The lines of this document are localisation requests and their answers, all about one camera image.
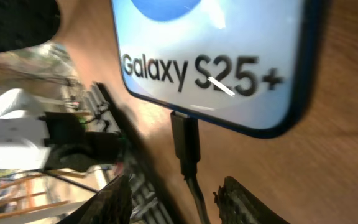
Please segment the blue Galaxy smartphone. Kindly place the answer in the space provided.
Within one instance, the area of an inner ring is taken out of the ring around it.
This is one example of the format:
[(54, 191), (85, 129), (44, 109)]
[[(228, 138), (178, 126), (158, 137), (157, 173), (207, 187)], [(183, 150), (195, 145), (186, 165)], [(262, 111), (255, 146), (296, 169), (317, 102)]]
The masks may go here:
[(328, 1), (111, 1), (134, 97), (255, 138), (306, 113)]

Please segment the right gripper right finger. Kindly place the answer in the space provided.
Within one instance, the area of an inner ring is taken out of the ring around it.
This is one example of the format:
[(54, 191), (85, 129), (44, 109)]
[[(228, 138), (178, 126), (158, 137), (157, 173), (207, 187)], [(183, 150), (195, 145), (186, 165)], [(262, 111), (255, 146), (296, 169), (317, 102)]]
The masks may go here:
[(214, 202), (223, 224), (288, 224), (231, 176), (214, 192)]

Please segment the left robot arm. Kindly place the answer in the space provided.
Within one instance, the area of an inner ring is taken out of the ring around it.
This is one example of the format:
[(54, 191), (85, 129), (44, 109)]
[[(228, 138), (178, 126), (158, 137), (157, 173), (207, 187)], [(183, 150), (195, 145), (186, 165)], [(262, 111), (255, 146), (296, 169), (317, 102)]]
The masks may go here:
[[(56, 0), (0, 1), (0, 53), (51, 40), (63, 21)], [(0, 169), (86, 172), (116, 162), (123, 149), (120, 133), (86, 131), (74, 114), (45, 111), (21, 88), (0, 95)]]

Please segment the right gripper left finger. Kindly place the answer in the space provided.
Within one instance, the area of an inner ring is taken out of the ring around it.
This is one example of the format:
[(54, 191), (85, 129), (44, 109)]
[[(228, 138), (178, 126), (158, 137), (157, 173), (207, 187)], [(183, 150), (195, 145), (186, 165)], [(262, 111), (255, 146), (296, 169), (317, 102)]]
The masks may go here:
[(129, 176), (120, 175), (57, 224), (130, 224), (132, 208)]

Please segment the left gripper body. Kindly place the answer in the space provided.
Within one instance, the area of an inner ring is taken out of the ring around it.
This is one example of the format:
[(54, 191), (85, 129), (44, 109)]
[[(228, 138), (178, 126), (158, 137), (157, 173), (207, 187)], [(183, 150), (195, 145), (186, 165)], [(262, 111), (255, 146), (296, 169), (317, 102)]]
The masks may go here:
[(48, 42), (59, 27), (56, 0), (0, 0), (0, 53)]

